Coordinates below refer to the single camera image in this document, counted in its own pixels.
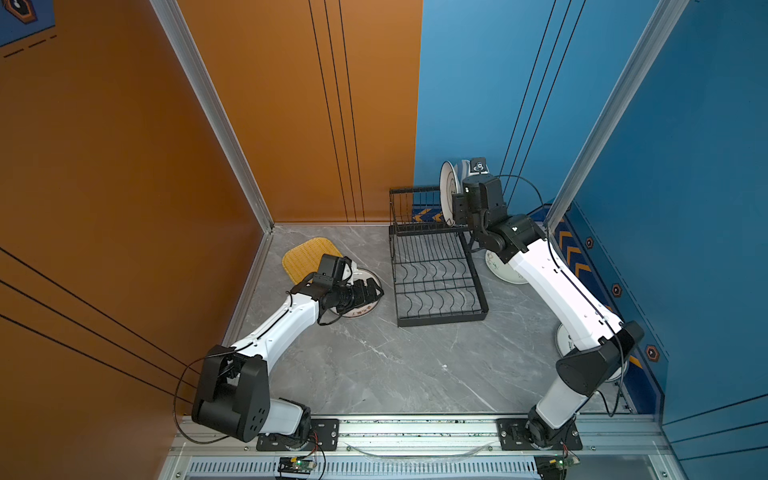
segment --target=plate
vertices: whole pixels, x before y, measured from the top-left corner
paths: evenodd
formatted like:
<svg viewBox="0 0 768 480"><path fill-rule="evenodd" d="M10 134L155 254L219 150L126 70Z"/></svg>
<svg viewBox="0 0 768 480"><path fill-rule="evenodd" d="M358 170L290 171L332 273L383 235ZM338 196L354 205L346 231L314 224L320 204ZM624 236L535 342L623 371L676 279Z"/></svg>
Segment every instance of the plate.
<svg viewBox="0 0 768 480"><path fill-rule="evenodd" d="M456 170L453 169L451 162L445 162L440 170L440 207L442 207L442 217L449 227L456 225L453 219L453 194L458 192L459 188Z"/></svg>

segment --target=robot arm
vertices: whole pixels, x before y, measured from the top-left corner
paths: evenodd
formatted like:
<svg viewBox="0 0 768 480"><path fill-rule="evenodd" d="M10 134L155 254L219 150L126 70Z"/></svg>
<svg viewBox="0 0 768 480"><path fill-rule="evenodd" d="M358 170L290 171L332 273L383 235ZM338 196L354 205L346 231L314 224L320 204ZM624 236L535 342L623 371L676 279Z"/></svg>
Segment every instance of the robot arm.
<svg viewBox="0 0 768 480"><path fill-rule="evenodd" d="M295 285L282 306L259 328L225 348L206 355L197 386L192 419L243 442L274 434L291 446L306 443L310 409L270 398L269 373L288 346L330 308L343 315L373 303L384 292L371 278L349 283L354 263L323 255L318 271Z"/></svg>
<svg viewBox="0 0 768 480"><path fill-rule="evenodd" d="M547 394L528 413L532 443L551 448L568 434L576 412L598 386L623 367L644 332L594 298L552 253L547 235L530 217L507 214L501 181L488 174L485 159L473 160L470 170L462 192L453 196L457 222L468 224L480 247L496 253L533 286L574 342L574 349L557 361L558 377Z"/></svg>

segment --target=blue wall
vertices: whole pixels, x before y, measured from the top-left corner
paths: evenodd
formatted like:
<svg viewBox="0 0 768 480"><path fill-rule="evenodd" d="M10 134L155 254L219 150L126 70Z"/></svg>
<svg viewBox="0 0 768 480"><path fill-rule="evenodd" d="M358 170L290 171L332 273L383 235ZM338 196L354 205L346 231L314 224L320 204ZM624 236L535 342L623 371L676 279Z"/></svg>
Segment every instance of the blue wall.
<svg viewBox="0 0 768 480"><path fill-rule="evenodd" d="M587 1L523 171L545 201L557 194L656 4L657 0ZM462 158L486 157L492 173L499 173L552 5L535 0L424 1L416 185L437 184L442 162ZM581 5L582 0L573 0L565 17L522 141L516 174ZM555 4L506 174L567 7L568 0ZM521 182L511 210L528 212L536 206L535 193Z"/></svg>
<svg viewBox="0 0 768 480"><path fill-rule="evenodd" d="M691 480L768 475L728 454L768 447L767 51L768 3L691 2L576 199L663 347Z"/></svg>

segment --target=black wire dish rack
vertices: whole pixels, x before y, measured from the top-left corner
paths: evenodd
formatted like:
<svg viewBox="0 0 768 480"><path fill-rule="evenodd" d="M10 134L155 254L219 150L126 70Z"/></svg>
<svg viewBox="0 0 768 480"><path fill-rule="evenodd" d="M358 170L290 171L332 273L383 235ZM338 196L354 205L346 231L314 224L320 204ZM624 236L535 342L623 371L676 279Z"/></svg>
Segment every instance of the black wire dish rack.
<svg viewBox="0 0 768 480"><path fill-rule="evenodd" d="M442 217L439 187L389 191L389 252L398 326L482 320L488 303L466 225Z"/></svg>

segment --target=orange panel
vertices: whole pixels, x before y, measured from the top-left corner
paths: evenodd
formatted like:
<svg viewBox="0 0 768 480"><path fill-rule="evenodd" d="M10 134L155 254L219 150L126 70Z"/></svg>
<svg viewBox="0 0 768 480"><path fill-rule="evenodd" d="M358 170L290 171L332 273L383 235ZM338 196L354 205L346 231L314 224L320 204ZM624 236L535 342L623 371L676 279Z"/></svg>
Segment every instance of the orange panel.
<svg viewBox="0 0 768 480"><path fill-rule="evenodd" d="M55 38L0 58L0 247L189 362L227 327L258 223L150 3L68 0L55 14ZM2 252L0 280L173 375L4 285L1 314L175 387L179 362ZM0 476L157 476L175 431L167 393L4 319L0 343Z"/></svg>
<svg viewBox="0 0 768 480"><path fill-rule="evenodd" d="M413 182L422 2L228 5L180 2L273 219L388 220Z"/></svg>
<svg viewBox="0 0 768 480"><path fill-rule="evenodd" d="M341 80L344 123L351 124L354 112L365 220L386 221L389 189L413 186L422 2L340 3L353 107L346 110L349 90ZM327 5L338 67L342 57L336 46L343 40L341 28L337 30L333 20L339 3L330 1ZM347 140L351 152L349 135Z"/></svg>

